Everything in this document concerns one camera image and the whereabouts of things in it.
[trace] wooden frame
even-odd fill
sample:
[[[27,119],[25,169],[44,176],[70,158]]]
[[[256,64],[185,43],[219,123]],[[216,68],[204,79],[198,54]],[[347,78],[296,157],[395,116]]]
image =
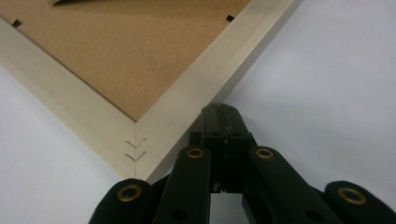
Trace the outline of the wooden frame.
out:
[[[298,5],[253,0],[138,122],[0,21],[0,64],[120,177],[160,178],[201,108],[219,102]]]

